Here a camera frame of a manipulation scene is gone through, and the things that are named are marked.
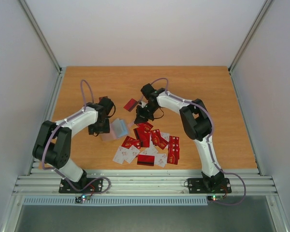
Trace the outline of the pink leather card holder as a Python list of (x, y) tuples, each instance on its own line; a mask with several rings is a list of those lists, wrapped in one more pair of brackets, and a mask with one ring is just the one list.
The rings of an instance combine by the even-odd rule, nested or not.
[(114, 141), (130, 134), (130, 128), (125, 120), (115, 119), (110, 123), (110, 132), (100, 134), (100, 138), (104, 142)]

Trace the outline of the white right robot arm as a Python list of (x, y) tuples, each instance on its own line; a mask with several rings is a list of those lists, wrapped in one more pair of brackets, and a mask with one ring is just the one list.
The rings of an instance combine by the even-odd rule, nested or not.
[(214, 126), (212, 119), (200, 99), (186, 100), (164, 88), (154, 89), (151, 84), (141, 88), (147, 103), (136, 108), (136, 123), (154, 120), (159, 108), (167, 108), (180, 115), (184, 132), (196, 145), (202, 164), (202, 184), (206, 193), (224, 190), (231, 193), (229, 180), (222, 171), (213, 146)]

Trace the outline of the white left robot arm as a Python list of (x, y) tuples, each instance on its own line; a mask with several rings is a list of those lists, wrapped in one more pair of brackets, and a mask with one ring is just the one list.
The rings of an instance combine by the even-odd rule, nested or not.
[(42, 169), (61, 175), (76, 192), (87, 189), (87, 174), (71, 158), (72, 138), (85, 128), (89, 135), (110, 132), (110, 112), (115, 110), (111, 99), (103, 97), (99, 103), (88, 102), (68, 118), (42, 123), (32, 155), (41, 161)]

